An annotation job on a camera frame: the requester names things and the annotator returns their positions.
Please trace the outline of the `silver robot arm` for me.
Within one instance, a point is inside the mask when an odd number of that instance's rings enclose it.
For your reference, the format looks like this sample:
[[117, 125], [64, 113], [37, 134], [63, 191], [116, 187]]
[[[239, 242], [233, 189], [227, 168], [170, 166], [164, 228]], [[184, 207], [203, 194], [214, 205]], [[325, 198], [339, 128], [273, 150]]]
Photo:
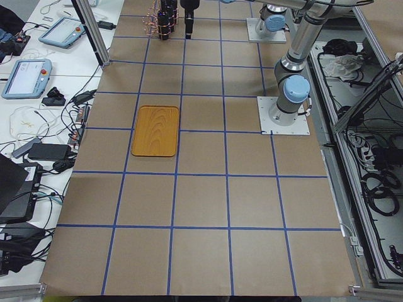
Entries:
[[[200, 6], [200, 1], [180, 1], [180, 6], [184, 9], [185, 38], [191, 39], [194, 25], [194, 10]], [[286, 8], [264, 4], [261, 8], [259, 18], [248, 18], [247, 25], [255, 25], [252, 33], [262, 38], [275, 36], [279, 31], [283, 31], [286, 25]]]
[[309, 81], [302, 76], [306, 58], [323, 24], [348, 13], [353, 7], [372, 4], [373, 1], [263, 1], [274, 5], [304, 11], [304, 15], [288, 52], [275, 66], [279, 96], [269, 110], [270, 119], [280, 126], [294, 124], [301, 104], [308, 98]]

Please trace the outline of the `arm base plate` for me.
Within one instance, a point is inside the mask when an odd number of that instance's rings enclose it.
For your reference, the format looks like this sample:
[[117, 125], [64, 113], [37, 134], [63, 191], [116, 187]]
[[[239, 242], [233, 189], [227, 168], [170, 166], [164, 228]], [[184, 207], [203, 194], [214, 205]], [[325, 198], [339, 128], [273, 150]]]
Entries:
[[250, 42], [255, 43], [286, 43], [285, 17], [277, 14], [262, 20], [261, 18], [248, 18], [247, 32]]
[[284, 113], [277, 107], [277, 97], [258, 96], [261, 134], [309, 136], [307, 114], [301, 105], [297, 113]]

